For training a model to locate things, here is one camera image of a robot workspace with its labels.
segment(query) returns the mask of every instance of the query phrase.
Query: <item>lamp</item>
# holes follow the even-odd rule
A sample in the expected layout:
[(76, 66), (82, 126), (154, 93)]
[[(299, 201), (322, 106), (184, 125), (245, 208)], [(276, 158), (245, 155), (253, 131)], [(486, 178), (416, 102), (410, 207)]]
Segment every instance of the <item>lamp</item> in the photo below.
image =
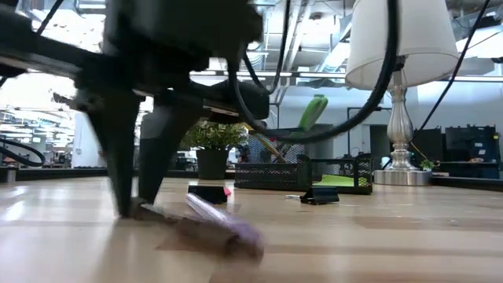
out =
[[(387, 135), (393, 143), (389, 168), (374, 172), (383, 185), (424, 186), (430, 174), (410, 163), (407, 150), (413, 125), (406, 109), (405, 88), (448, 76), (458, 52), (445, 0), (399, 0), (400, 44), (398, 61), (389, 85), (392, 98)], [(386, 0), (357, 0), (354, 4), (351, 52), (346, 81), (352, 87), (371, 90), (376, 85), (386, 50)]]

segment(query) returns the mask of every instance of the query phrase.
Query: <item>green leaves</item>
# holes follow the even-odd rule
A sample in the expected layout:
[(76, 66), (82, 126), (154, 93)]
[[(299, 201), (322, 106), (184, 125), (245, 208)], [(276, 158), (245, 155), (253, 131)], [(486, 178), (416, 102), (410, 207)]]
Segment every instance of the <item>green leaves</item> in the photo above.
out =
[(182, 144), (188, 147), (227, 150), (245, 142), (246, 138), (247, 131), (242, 124), (227, 125), (201, 120), (187, 132)]

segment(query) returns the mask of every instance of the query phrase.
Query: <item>silver lamp base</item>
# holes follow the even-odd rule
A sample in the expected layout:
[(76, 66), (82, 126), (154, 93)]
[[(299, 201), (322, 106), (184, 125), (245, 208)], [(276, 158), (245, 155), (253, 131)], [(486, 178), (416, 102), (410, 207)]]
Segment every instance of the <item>silver lamp base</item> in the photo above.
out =
[(431, 172), (427, 171), (374, 171), (374, 184), (388, 186), (429, 186)]

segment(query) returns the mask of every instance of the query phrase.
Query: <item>cord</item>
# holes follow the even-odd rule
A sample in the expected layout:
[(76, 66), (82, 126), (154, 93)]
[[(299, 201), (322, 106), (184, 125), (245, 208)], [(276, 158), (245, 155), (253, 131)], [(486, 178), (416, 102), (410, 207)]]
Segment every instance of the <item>cord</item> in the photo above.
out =
[(383, 99), (384, 93), (386, 92), (387, 86), (389, 85), (389, 82), (391, 80), (391, 76), (393, 75), (393, 71), (395, 70), (400, 25), (398, 21), (397, 0), (387, 0), (387, 18), (389, 31), (387, 36), (386, 53), (384, 56), (383, 66), (380, 70), (376, 87), (370, 94), (369, 100), (367, 100), (367, 102), (355, 116), (351, 117), (349, 120), (341, 123), (336, 127), (332, 127), (330, 130), (324, 130), (322, 132), (320, 132), (320, 130), (310, 130), (302, 137), (281, 136), (277, 131), (265, 129), (253, 118), (253, 114), (244, 103), (244, 100), (239, 91), (239, 81), (237, 80), (239, 62), (228, 62), (229, 87), (231, 91), (235, 93), (233, 97), (233, 99), (235, 100), (234, 104), (236, 105), (237, 110), (239, 110), (239, 112), (241, 113), (243, 121), (260, 134), (266, 135), (268, 138), (276, 138), (280, 142), (291, 143), (310, 143), (324, 141), (326, 139), (334, 138), (339, 134), (347, 132), (365, 121)]
[[(47, 25), (49, 24), (50, 20), (54, 17), (54, 14), (60, 8), (63, 1), (64, 0), (56, 0), (55, 1), (53, 6), (50, 8), (49, 13), (47, 13), (46, 18), (40, 24), (39, 29), (37, 29), (37, 31), (35, 32), (36, 35), (38, 35), (38, 36), (42, 35), (44, 30), (47, 28)], [(5, 76), (2, 77), (2, 79), (0, 79), (0, 88), (2, 88), (2, 86), (7, 82), (8, 79), (9, 78), (5, 77)], [(0, 138), (0, 142), (3, 142), (7, 145), (14, 145), (14, 146), (20, 147), (22, 149), (26, 149), (26, 150), (34, 153), (36, 156), (38, 156), (40, 158), (40, 162), (34, 162), (34, 161), (28, 160), (24, 157), (18, 156), (16, 153), (13, 153), (12, 151), (10, 151), (6, 148), (0, 147), (0, 153), (4, 154), (7, 157), (12, 158), (13, 160), (15, 160), (19, 163), (22, 163), (24, 165), (28, 165), (31, 167), (41, 167), (46, 162), (46, 157), (41, 152), (39, 152), (38, 150), (33, 149), (27, 145), (23, 145), (22, 143), (19, 143), (19, 142), (9, 141), (4, 138)]]
[(269, 93), (269, 94), (272, 94), (277, 89), (277, 85), (280, 82), (281, 69), (283, 68), (283, 62), (285, 60), (286, 42), (287, 42), (288, 29), (289, 29), (288, 22), (290, 20), (290, 7), (291, 7), (291, 5), (292, 5), (292, 0), (287, 0), (286, 6), (285, 6), (285, 16), (283, 19), (283, 35), (281, 37), (280, 57), (277, 61), (276, 74), (274, 75), (273, 87), (270, 90), (268, 90), (262, 84), (262, 82), (260, 82), (260, 79), (257, 76), (257, 74), (255, 73), (255, 70), (253, 69), (253, 65), (250, 62), (250, 58), (248, 58), (248, 54), (246, 52), (244, 52), (244, 56), (243, 56), (244, 64), (246, 65), (246, 69), (250, 73), (250, 76), (251, 76), (251, 79), (253, 80), (253, 83), (255, 83), (255, 85), (257, 85), (259, 88), (267, 91), (267, 93)]
[[(435, 105), (433, 106), (433, 108), (431, 109), (431, 111), (428, 113), (428, 116), (426, 117), (426, 119), (424, 120), (423, 124), (421, 125), (421, 127), (419, 128), (418, 131), (421, 131), (421, 130), (424, 130), (424, 128), (426, 127), (426, 125), (428, 124), (428, 122), (430, 121), (431, 117), (433, 116), (433, 113), (435, 113), (435, 111), (437, 110), (437, 108), (439, 107), (440, 103), (442, 102), (443, 98), (446, 96), (447, 92), (449, 91), (450, 87), (453, 85), (454, 83), (454, 80), (456, 79), (456, 75), (457, 73), (459, 72), (460, 68), (461, 68), (461, 64), (463, 63), (463, 60), (464, 60), (464, 56), (466, 55), (466, 53), (468, 52), (468, 49), (470, 47), (470, 42), (472, 41), (472, 38), (473, 38), (473, 35), (475, 34), (475, 32), (477, 31), (477, 27), (479, 26), (480, 24), (480, 21), (482, 20), (482, 18), (484, 17), (484, 14), (486, 12), (486, 9), (487, 9), (487, 6), (489, 5), (489, 2), (490, 0), (486, 0), (480, 10), (480, 13), (479, 15), (477, 16), (477, 20), (475, 21), (475, 23), (473, 24), (473, 27), (470, 31), (470, 35), (468, 36), (467, 40), (466, 40), (466, 43), (464, 45), (464, 48), (463, 48), (463, 51), (461, 52), (461, 55), (459, 57), (459, 59), (457, 60), (457, 64), (456, 64), (456, 67), (454, 68), (453, 70), (453, 74), (452, 76), (450, 77), (450, 80), (449, 82), (447, 83), (447, 86), (446, 88), (443, 90), (442, 94), (440, 94), (440, 97), (439, 99), (437, 100), (437, 102), (435, 103)], [(389, 160), (383, 167), (382, 167), (382, 170), (384, 170), (384, 168), (386, 168), (389, 163), (391, 162), (391, 160)]]

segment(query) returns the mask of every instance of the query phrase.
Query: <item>table surface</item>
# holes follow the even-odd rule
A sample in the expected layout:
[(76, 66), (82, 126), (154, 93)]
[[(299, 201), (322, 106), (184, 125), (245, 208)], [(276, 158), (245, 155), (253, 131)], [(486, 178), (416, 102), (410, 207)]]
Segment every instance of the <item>table surface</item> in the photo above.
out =
[[(157, 204), (187, 209), (187, 185), (197, 183), (165, 179)], [(503, 280), (501, 193), (376, 186), (310, 206), (232, 183), (226, 209), (266, 238), (258, 267), (182, 245), (167, 227), (118, 220), (106, 178), (0, 185), (0, 282)]]

